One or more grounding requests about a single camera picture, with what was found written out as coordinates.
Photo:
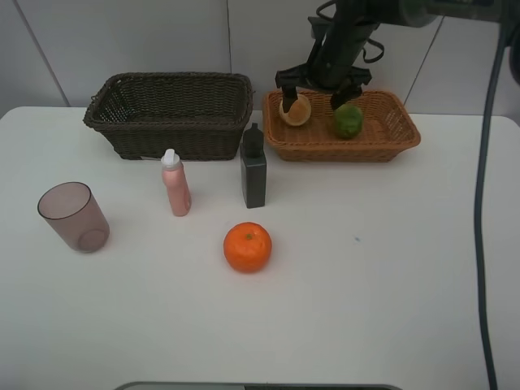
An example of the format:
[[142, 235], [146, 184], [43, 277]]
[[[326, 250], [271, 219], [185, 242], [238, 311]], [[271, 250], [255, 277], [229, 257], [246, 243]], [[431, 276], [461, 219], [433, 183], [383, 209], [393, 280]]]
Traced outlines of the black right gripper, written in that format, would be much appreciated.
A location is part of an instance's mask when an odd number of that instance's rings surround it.
[[310, 56], [301, 65], [278, 71], [275, 83], [282, 89], [282, 110], [287, 114], [298, 99], [297, 88], [332, 94], [333, 111], [362, 94], [362, 85], [371, 82], [371, 72], [354, 65], [371, 35], [370, 30], [327, 31], [314, 43]]

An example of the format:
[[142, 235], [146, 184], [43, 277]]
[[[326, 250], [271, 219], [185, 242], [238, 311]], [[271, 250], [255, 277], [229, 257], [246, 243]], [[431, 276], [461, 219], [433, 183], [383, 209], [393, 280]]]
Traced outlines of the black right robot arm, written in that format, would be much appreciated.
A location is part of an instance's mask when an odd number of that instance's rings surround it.
[[510, 49], [509, 67], [519, 77], [517, 1], [327, 1], [309, 18], [314, 45], [306, 62], [275, 75], [283, 111], [297, 101], [299, 88], [330, 95], [332, 109], [358, 98], [371, 73], [355, 67], [357, 57], [366, 55], [366, 44], [384, 48], [371, 34], [381, 24], [421, 28], [438, 16], [499, 24], [499, 47]]

